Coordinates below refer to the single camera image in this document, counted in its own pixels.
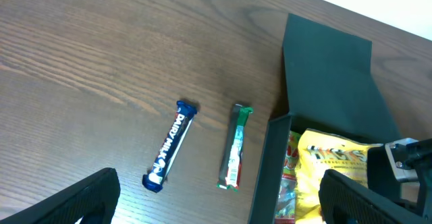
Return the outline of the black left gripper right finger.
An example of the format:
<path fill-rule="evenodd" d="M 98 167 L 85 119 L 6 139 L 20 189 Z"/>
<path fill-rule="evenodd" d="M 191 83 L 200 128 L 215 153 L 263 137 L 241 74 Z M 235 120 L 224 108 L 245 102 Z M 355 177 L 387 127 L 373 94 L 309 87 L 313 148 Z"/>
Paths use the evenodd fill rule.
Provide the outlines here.
<path fill-rule="evenodd" d="M 330 223 L 430 223 L 340 172 L 328 169 L 320 183 L 321 214 Z"/>

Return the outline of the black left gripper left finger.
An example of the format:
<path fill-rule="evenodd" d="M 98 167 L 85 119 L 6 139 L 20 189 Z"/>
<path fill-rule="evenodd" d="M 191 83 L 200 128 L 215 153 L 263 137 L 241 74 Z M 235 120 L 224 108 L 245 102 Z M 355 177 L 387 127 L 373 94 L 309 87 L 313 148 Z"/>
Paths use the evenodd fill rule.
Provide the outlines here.
<path fill-rule="evenodd" d="M 117 171 L 107 167 L 1 222 L 110 224 L 120 191 Z"/>

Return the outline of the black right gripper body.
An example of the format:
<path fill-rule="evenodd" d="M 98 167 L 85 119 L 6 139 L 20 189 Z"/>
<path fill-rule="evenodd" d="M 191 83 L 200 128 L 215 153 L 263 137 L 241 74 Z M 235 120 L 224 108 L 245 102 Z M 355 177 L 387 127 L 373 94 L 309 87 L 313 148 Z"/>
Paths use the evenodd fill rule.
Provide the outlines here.
<path fill-rule="evenodd" d="M 405 138 L 370 148 L 370 190 L 419 215 L 431 216 L 431 140 Z"/>

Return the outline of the yellow Hacks candy bag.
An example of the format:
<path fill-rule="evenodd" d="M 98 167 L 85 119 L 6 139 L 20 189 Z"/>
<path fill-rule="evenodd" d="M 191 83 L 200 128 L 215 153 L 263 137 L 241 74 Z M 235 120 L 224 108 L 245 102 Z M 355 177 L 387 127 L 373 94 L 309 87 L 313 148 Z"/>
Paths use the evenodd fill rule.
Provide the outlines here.
<path fill-rule="evenodd" d="M 336 170 L 367 187 L 368 150 L 378 146 L 307 129 L 299 139 L 299 159 L 295 167 L 296 222 L 325 222 L 321 214 L 319 190 L 321 180 L 328 169 Z"/>

